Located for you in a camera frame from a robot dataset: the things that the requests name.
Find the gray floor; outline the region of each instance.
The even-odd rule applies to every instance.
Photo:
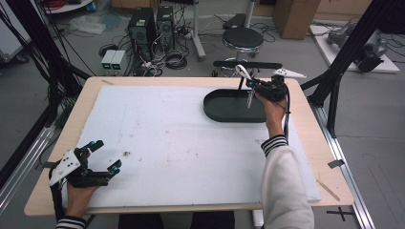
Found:
[[[93,15],[104,18],[107,10],[99,10]],[[69,19],[87,13],[77,10],[72,13],[58,15],[57,22],[67,23]],[[201,20],[201,28],[209,24],[207,31],[221,34],[222,23],[216,17],[205,17]],[[253,23],[263,22],[272,25],[270,18],[254,18]],[[103,75],[98,49],[111,43],[117,35],[124,35],[128,20],[125,17],[119,25],[112,26],[102,35],[92,37],[87,33],[75,32],[67,35],[75,50],[97,75]],[[276,32],[271,32],[276,41],[265,43],[255,61],[279,62],[286,69],[305,73],[309,78],[300,79],[306,82],[323,73],[328,65],[312,37],[304,40],[281,39]],[[214,69],[214,60],[224,60],[235,55],[224,47],[220,37],[201,36],[206,59],[199,62],[194,45],[187,57],[185,69],[174,71],[164,69],[163,76],[188,77],[209,76]],[[68,55],[78,68],[90,73],[76,55],[68,49]],[[388,51],[392,60],[404,61],[405,57]],[[405,156],[402,146],[405,143],[405,71],[404,64],[397,64],[401,73],[356,73],[346,72],[341,82],[339,104],[336,118],[336,134],[340,146],[352,169],[353,176],[361,195],[373,218],[375,228],[405,228],[405,184],[401,175],[405,169]],[[267,77],[269,70],[262,70],[259,76]],[[305,91],[311,94],[313,89]],[[0,69],[0,165],[3,166],[11,156],[22,138],[40,116],[47,105],[47,85],[32,62],[21,64],[12,62]],[[24,206],[40,171],[32,169],[22,186],[17,190],[7,209],[0,216],[0,228],[37,228],[54,226],[53,217],[31,218],[24,215]],[[342,207],[350,212],[351,207]],[[353,216],[327,214],[327,211],[338,211],[337,207],[314,208],[315,228],[358,228]],[[188,228],[190,214],[163,214],[167,228]],[[251,215],[248,211],[236,212],[237,228],[253,228]],[[90,228],[116,228],[116,215],[97,216]]]

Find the cardboard box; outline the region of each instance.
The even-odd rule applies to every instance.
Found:
[[[277,1],[273,21],[281,38],[304,39],[321,0]]]
[[[152,8],[153,12],[156,12],[160,0],[112,0],[111,5],[118,10],[131,11],[138,7]]]

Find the black oval tray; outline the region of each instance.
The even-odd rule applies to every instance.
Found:
[[[249,90],[218,89],[207,94],[203,110],[212,120],[219,122],[265,122],[263,103],[253,97],[246,106]]]

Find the black bracket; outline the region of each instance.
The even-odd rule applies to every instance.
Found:
[[[323,107],[325,99],[330,94],[327,128],[334,138],[336,138],[334,123],[340,80],[378,25],[392,13],[398,2],[399,0],[373,0],[330,67],[323,74],[301,85],[302,90],[318,85],[314,93],[308,97],[309,103],[316,107]]]
[[[340,215],[341,217],[342,217],[342,220],[343,221],[346,221],[346,219],[345,219],[345,215],[346,216],[354,216],[354,212],[344,212],[344,211],[342,211],[342,208],[341,207],[338,207],[338,209],[339,209],[339,211],[327,211],[327,214],[337,214],[337,215]]]

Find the round stool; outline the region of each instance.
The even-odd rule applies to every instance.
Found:
[[[245,27],[231,28],[224,32],[223,43],[229,49],[236,51],[236,57],[228,58],[225,61],[245,61],[242,59],[242,54],[255,53],[263,44],[263,36],[257,31]],[[221,67],[221,73],[223,76],[231,77],[236,74],[233,69]]]

